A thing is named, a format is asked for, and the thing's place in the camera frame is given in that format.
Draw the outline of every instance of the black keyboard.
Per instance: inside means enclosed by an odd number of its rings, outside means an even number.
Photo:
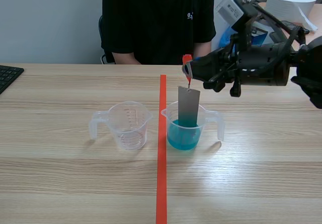
[[[11,85],[24,69],[0,65],[0,94]]]

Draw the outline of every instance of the gray paper strip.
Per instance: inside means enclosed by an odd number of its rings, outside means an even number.
[[[179,87],[178,99],[179,125],[182,127],[196,127],[200,91]]]

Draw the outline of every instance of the robotic arm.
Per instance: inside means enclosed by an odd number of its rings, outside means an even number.
[[[241,85],[287,85],[290,67],[297,67],[297,76],[292,82],[300,85],[311,102],[322,109],[322,37],[307,45],[304,28],[291,30],[248,0],[223,0],[216,11],[237,34],[231,36],[225,48],[183,66],[187,76],[203,81],[205,89],[215,92],[220,92],[226,83],[234,82],[230,95],[240,97]],[[252,46],[251,26],[259,13],[273,29],[289,33],[289,38],[276,44]],[[298,51],[292,49],[294,41],[300,44]]]

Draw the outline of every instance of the plastic measuring cup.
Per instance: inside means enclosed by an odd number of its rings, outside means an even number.
[[[161,111],[167,118],[168,142],[179,150],[191,150],[199,141],[202,130],[208,122],[217,122],[218,139],[223,141],[225,123],[219,112],[207,111],[199,105],[198,120],[196,127],[182,127],[178,121],[178,102],[170,104],[167,109]]]
[[[125,150],[138,150],[146,143],[147,122],[152,114],[138,102],[123,102],[107,112],[96,112],[90,121],[92,139],[97,138],[98,123],[105,123],[116,143]]]

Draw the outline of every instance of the white wall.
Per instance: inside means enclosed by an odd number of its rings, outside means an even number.
[[[0,62],[100,63],[101,13],[102,0],[0,0]]]

